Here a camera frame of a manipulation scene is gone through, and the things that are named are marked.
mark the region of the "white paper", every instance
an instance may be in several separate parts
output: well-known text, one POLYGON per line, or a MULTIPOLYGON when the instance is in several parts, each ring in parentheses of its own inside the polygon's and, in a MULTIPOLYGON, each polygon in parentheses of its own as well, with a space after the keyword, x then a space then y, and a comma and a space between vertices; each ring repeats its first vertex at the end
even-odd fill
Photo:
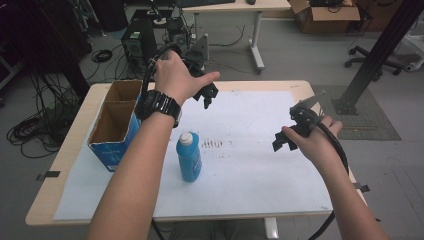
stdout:
MULTIPOLYGON (((294 124, 288 113, 293 105, 289 92, 277 91, 219 92, 207 110, 203 102, 187 100, 168 144, 154 217, 206 219, 331 210, 327 189, 309 160, 287 145, 273 151, 275 133, 294 124), (203 165, 193 183, 182 180, 176 153, 178 137, 185 131, 200 137, 203 165)), ((91 219, 111 175, 84 144, 54 219, 91 219)))

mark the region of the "desk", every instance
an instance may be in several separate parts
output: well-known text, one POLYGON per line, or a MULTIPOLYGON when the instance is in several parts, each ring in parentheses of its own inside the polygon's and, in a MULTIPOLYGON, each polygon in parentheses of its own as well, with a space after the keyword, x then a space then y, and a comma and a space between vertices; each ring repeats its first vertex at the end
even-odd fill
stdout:
MULTIPOLYGON (((301 99, 305 99, 313 95, 313 91, 310 85, 305 81, 250 81, 250 82, 216 82, 215 83, 221 92, 223 91, 289 91, 294 102, 298 102, 301 99)), ((90 88, 90 91, 75 118, 75 121, 60 149, 51 171, 60 171, 60 175, 57 178, 46 178, 27 217, 26 223, 28 225, 59 225, 59 224, 86 224, 89 221, 55 221, 54 215, 57 206, 60 203, 61 196, 64 192, 64 186, 67 177, 70 173, 72 165, 77 158, 81 146, 84 143, 85 136, 89 131, 93 119, 96 116, 97 110, 99 109, 103 96, 105 96, 110 84, 96 84, 90 88)), ((315 211, 314 214, 328 214, 329 210, 321 209, 321 211, 315 211)), ((311 214, 311 212, 299 211, 292 215, 305 215, 311 214)), ((276 214, 255 214, 255 217, 277 217, 287 216, 284 213, 276 214)), ((249 217, 246 216, 220 216, 220 218, 239 218, 249 217)), ((162 218, 156 220, 163 221, 174 221, 181 220, 176 218, 162 218)))
POLYGON ((225 26, 229 23, 233 24, 237 20, 241 20, 241 24, 246 25, 247 22, 243 19, 243 16, 249 13, 255 13, 253 38, 249 40, 249 43, 258 73, 260 74, 265 69, 257 46, 262 12, 288 10, 290 8, 291 6, 287 0, 256 0, 256 4, 254 5, 247 4, 246 0, 236 0, 235 3, 184 8, 183 12, 194 13, 196 38, 199 36, 199 25, 202 25, 198 20, 199 14, 202 14, 202 17, 203 15, 207 17, 205 22, 213 23, 215 26, 225 26))

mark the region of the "bottle cap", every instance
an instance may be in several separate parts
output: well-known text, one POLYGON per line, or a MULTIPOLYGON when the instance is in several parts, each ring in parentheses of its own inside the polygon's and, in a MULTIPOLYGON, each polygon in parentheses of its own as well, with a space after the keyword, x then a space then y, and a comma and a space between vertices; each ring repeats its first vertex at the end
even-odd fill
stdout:
POLYGON ((189 132, 185 132, 180 136, 180 142, 182 145, 190 145, 193 142, 193 135, 189 132))

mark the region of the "wheel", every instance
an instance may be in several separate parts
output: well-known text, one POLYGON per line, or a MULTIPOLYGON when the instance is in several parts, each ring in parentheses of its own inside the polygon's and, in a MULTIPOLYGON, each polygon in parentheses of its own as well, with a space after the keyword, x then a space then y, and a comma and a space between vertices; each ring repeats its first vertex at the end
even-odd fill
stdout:
POLYGON ((405 67, 405 71, 407 71, 407 72, 412 72, 412 71, 415 71, 415 70, 417 70, 417 69, 416 69, 415 65, 412 64, 412 63, 405 67))
POLYGON ((397 75, 399 75, 399 74, 400 74, 400 72, 402 72, 402 69, 396 69, 396 70, 393 72, 393 75, 397 76, 397 75))
POLYGON ((349 49, 349 55, 353 55, 355 53, 356 53, 356 49, 354 48, 349 49))
POLYGON ((345 67, 346 68, 350 68, 350 67, 352 67, 352 62, 349 60, 349 61, 347 61, 347 62, 345 62, 345 67))

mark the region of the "gray floor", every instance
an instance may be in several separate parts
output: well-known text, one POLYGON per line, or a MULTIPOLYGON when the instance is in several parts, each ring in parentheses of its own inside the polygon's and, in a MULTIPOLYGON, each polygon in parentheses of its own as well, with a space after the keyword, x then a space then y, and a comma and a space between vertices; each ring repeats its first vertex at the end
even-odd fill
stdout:
MULTIPOLYGON (((230 43, 240 34, 235 26, 203 31, 209 33, 210 43, 230 43)), ((120 41, 111 35, 93 37, 94 50, 119 45, 120 41)), ((299 33, 293 21, 264 20, 258 45, 266 69, 257 75, 248 50, 249 35, 252 35, 252 28, 246 27, 244 37, 237 45, 212 47, 210 56, 213 61, 207 64, 206 71, 221 71, 220 81, 300 79, 317 85, 348 85, 360 65, 343 66, 349 58, 347 49, 352 45, 371 49, 378 38, 378 34, 357 37, 304 35, 299 33)), ((417 56, 401 46, 392 57, 409 63, 417 56)), ((116 63, 117 60, 108 68, 107 64, 102 64, 90 82, 113 78, 116 63)), ((123 66, 122 60, 118 73, 123 66)), ((81 61, 85 76, 91 75, 95 67, 89 56, 81 61)), ((371 83, 368 89, 402 140, 344 140, 342 145, 356 178, 370 187, 365 198, 390 238, 424 239, 424 187, 420 184, 424 180, 424 132, 421 128, 424 108, 419 107, 420 102, 424 102, 424 70, 394 76, 385 69, 382 78, 371 83)), ((25 216, 42 185, 35 178, 49 170, 54 156, 25 158, 20 149, 5 138, 11 127, 36 111, 35 92, 26 74, 16 77, 0 94, 6 103, 0 109, 0 239, 83 239, 87 231, 85 225, 30 227, 25 224, 25 216)), ((26 147, 31 153, 41 151, 38 143, 26 147)), ((278 218, 280 239, 307 239, 324 219, 318 216, 278 218)), ((157 239, 154 233, 150 235, 149 239, 157 239)), ((340 239, 335 222, 321 239, 340 239)))

